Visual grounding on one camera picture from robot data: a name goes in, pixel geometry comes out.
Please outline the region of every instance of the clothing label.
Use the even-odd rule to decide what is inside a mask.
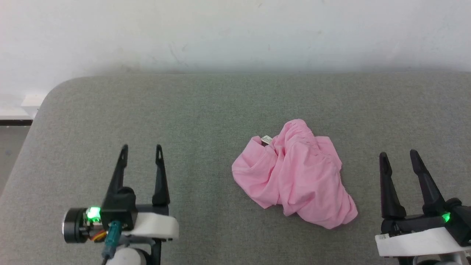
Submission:
[[[262,137],[262,142],[264,142],[266,144],[271,144],[271,140],[273,140],[273,139],[268,135],[265,135],[265,136]]]

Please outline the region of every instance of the orange wire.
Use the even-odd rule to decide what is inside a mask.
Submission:
[[[99,236],[106,235],[105,230],[101,230],[100,232],[96,233],[93,237],[90,238],[91,241],[95,241]]]
[[[93,241],[102,240],[105,236],[106,236],[106,232],[103,232],[99,236],[95,237]]]

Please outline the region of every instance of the pink cloth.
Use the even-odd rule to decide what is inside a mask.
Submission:
[[[353,220],[357,208],[340,181],[340,161],[329,137],[314,137],[303,120],[287,122],[262,146],[252,137],[232,164],[234,180],[264,209],[283,205],[286,216],[298,215],[331,229]]]

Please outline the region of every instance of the gray cushion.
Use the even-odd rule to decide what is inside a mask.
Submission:
[[[378,256],[378,155],[401,203],[421,213],[409,150],[444,197],[471,204],[471,74],[133,75],[67,81],[45,99],[0,198],[0,264],[99,264],[102,245],[67,245],[70,207],[100,205],[120,148],[125,184],[150,202],[163,146],[180,239],[163,264],[396,264]],[[332,139],[358,217],[333,230],[263,210],[231,165],[254,135],[291,119]]]

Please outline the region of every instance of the black plastic mount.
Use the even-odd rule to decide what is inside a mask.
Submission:
[[[381,214],[384,219],[381,224],[381,232],[391,236],[445,225],[442,218],[442,214],[446,213],[444,210],[445,200],[440,190],[416,150],[410,151],[410,158],[422,191],[423,215],[407,216],[406,209],[399,202],[391,178],[392,169],[388,156],[384,152],[380,154]]]
[[[136,208],[136,195],[130,187],[123,187],[124,169],[128,165],[128,145],[124,145],[116,162],[113,176],[108,186],[105,199],[101,205],[101,222],[103,228],[108,230],[112,221],[120,221],[123,230],[134,229],[138,210]]]
[[[108,230],[111,221],[115,220],[123,224],[123,230],[125,231],[134,229],[138,212],[169,214],[170,196],[161,145],[157,145],[155,163],[157,164],[157,174],[152,205],[136,206],[134,190],[130,187],[123,187],[124,169],[128,164],[128,145],[123,146],[105,199],[101,205],[100,215],[105,230]]]
[[[450,213],[445,228],[460,246],[470,246],[471,207],[463,206],[458,198],[451,198],[445,203],[445,210]]]

